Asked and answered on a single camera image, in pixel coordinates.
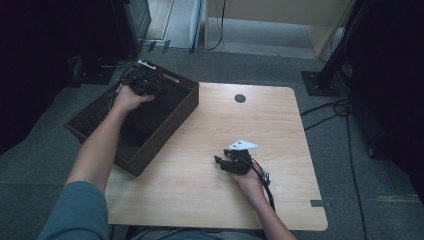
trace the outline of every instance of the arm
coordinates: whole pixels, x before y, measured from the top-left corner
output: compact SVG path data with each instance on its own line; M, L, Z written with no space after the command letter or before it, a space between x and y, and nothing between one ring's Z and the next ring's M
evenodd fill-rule
M262 183L252 169L245 175L231 175L258 214L267 239L296 239L269 205Z
M141 103L153 99L151 95L140 97L128 86L123 86L104 121L81 146L66 184L86 181L104 192L125 116Z

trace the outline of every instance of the dark fabric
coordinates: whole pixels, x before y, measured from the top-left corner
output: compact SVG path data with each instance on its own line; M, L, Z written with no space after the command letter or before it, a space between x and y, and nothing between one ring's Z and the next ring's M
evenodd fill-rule
M107 239L104 194L88 182L66 185L37 239Z

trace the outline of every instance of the black circular hole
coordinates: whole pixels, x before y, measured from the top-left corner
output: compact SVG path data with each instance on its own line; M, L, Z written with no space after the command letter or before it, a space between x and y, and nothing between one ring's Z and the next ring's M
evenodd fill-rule
M246 101L246 97L243 94L237 94L234 99L238 103L244 103Z

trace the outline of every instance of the person's left hand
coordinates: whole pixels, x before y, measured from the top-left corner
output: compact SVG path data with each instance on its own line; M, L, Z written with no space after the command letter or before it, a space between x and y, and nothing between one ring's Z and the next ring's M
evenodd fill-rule
M124 113L128 113L129 111L137 108L141 103L150 102L154 99L155 96L153 95L138 96L129 86L123 85L118 96L116 96L113 108L119 109Z

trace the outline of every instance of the wooden panel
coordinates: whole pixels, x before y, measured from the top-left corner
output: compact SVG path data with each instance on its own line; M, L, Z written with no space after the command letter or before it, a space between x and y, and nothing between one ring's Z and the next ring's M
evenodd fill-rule
M352 0L347 2L347 6L342 6L343 8L335 12L337 15L333 19L333 23L328 26L316 26L310 25L305 26L305 30L308 34L309 40L311 41L312 48L314 49L315 55L321 56L322 53L327 48L331 39L336 34L337 30L343 26L346 19L349 18L352 7L354 6L355 1Z
M234 100L244 94L245 103ZM140 177L114 167L106 198L110 224L261 228L230 175L213 156L238 139L271 176L277 214L293 230L325 230L294 92L290 88L200 84L200 104Z
M224 0L208 0L209 17L221 17ZM225 18L331 26L350 0L227 0Z

